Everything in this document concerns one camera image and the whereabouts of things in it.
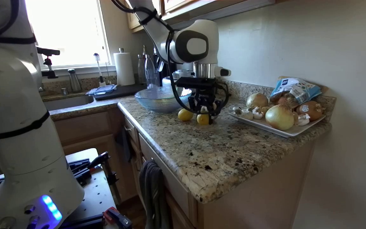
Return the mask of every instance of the kitchen cabinet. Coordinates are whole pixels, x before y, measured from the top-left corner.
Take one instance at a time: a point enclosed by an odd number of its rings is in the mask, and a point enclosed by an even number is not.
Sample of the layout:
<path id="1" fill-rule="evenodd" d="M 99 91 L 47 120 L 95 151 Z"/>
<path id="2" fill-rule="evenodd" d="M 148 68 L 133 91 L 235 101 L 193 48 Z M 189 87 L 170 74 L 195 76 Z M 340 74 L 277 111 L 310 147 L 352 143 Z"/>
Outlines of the kitchen cabinet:
<path id="1" fill-rule="evenodd" d="M 275 0 L 152 0 L 162 21 L 174 29 L 184 29 L 195 20 L 216 21 L 270 6 L 274 2 Z M 133 32 L 142 30 L 133 15 L 128 15 L 128 26 Z"/>
<path id="2" fill-rule="evenodd" d="M 124 118 L 133 157 L 133 180 L 144 161 L 152 160 L 165 179 L 166 202 L 174 228 L 291 228 L 299 191 L 313 144 L 305 144 L 266 171 L 232 186 L 221 199 L 200 203 L 180 184 L 155 148 L 144 130 Z"/>
<path id="3" fill-rule="evenodd" d="M 193 3 L 195 0 L 163 0 L 165 4 L 165 12 L 170 13 L 177 8 L 181 8 L 189 3 Z"/>
<path id="4" fill-rule="evenodd" d="M 122 157 L 122 147 L 115 138 L 122 130 L 120 112 L 99 112 L 54 123 L 64 154 L 95 148 L 99 153 L 108 152 L 109 165 L 116 174 L 116 189 L 120 203 L 136 196 L 130 179 L 130 165 Z"/>
<path id="5" fill-rule="evenodd" d="M 156 9 L 158 16 L 163 15 L 163 3 L 162 0 L 151 0 L 153 4 L 153 8 Z M 128 18 L 128 27 L 132 31 L 139 31 L 139 22 L 134 15 L 127 15 Z"/>
<path id="6" fill-rule="evenodd" d="M 161 162 L 153 149 L 147 144 L 147 142 L 138 134 L 136 128 L 129 120 L 125 119 L 124 128 L 129 138 L 130 147 L 133 149 L 134 157 L 132 160 L 132 175 L 136 184 L 136 189 L 139 190 L 138 175 L 142 165 L 151 160 L 155 161 L 157 167 L 162 171 L 165 181 L 165 194 L 166 202 L 170 210 L 170 217 L 172 221 L 172 228 L 194 228 L 197 224 L 197 204 L 195 200 L 189 195 L 189 193 L 183 189 L 179 181 L 172 176 L 169 168 Z"/>

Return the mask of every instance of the plastic bag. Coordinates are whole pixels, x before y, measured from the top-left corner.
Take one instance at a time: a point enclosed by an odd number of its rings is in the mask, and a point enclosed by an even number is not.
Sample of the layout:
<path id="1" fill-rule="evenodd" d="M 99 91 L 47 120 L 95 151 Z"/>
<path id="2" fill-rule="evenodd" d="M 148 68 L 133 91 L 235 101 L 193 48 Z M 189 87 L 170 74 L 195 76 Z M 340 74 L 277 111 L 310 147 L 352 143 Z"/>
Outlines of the plastic bag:
<path id="1" fill-rule="evenodd" d="M 297 78 L 280 78 L 275 88 L 269 96 L 270 101 L 277 101 L 284 93 L 288 93 L 293 97 L 297 105 L 303 105 L 316 96 L 321 95 L 321 90 L 319 86 L 305 82 Z"/>

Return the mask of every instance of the blue light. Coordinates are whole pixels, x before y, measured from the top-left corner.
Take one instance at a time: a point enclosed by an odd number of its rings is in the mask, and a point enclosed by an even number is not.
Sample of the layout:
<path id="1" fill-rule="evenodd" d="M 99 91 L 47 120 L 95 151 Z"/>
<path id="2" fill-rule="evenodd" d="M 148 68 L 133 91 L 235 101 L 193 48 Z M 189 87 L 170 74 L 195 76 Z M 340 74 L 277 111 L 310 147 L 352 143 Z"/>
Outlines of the blue light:
<path id="1" fill-rule="evenodd" d="M 48 196 L 45 196 L 45 195 L 41 196 L 41 200 L 43 200 L 43 203 L 44 203 L 45 205 L 53 204 L 52 199 L 48 198 Z"/>
<path id="2" fill-rule="evenodd" d="M 62 219 L 62 216 L 58 212 L 53 213 L 53 218 L 59 222 Z"/>
<path id="3" fill-rule="evenodd" d="M 52 202 L 52 199 L 47 195 L 41 196 L 41 200 L 45 205 L 45 208 L 49 210 L 49 213 L 53 216 L 53 218 L 59 222 L 63 217 L 61 216 L 61 213 L 58 212 L 57 207 L 54 205 L 54 203 Z"/>
<path id="4" fill-rule="evenodd" d="M 55 205 L 53 205 L 53 204 L 48 205 L 47 208 L 48 208 L 48 210 L 49 210 L 50 213 L 57 212 L 57 208 L 55 208 Z"/>

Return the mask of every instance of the granite countertop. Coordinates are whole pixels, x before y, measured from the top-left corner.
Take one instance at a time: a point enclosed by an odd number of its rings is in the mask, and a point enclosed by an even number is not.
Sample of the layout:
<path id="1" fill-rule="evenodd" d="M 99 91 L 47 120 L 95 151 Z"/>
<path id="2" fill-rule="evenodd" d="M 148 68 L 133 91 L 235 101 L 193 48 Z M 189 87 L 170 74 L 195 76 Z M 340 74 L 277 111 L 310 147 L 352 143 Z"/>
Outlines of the granite countertop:
<path id="1" fill-rule="evenodd" d="M 228 110 L 232 104 L 230 102 L 209 126 L 199 126 L 194 119 L 188 124 L 179 123 L 176 112 L 166 115 L 150 112 L 133 97 L 92 102 L 49 114 L 52 120 L 57 121 L 114 111 L 118 107 L 199 203 L 221 198 L 232 188 L 330 129 L 330 125 L 324 121 L 297 138 L 275 137 L 231 118 Z"/>

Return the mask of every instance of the yellow onion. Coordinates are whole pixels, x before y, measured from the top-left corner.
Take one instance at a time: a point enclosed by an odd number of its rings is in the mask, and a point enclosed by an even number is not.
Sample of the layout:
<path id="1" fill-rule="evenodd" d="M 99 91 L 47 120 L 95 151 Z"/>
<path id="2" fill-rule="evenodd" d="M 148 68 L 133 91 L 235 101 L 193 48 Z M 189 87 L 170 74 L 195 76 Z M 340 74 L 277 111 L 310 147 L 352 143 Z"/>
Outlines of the yellow onion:
<path id="1" fill-rule="evenodd" d="M 282 105 L 270 107 L 264 118 L 272 128 L 283 132 L 289 130 L 294 125 L 294 112 Z"/>
<path id="2" fill-rule="evenodd" d="M 265 107 L 268 106 L 268 99 L 261 93 L 254 93 L 246 100 L 246 109 L 252 110 L 255 107 Z"/>

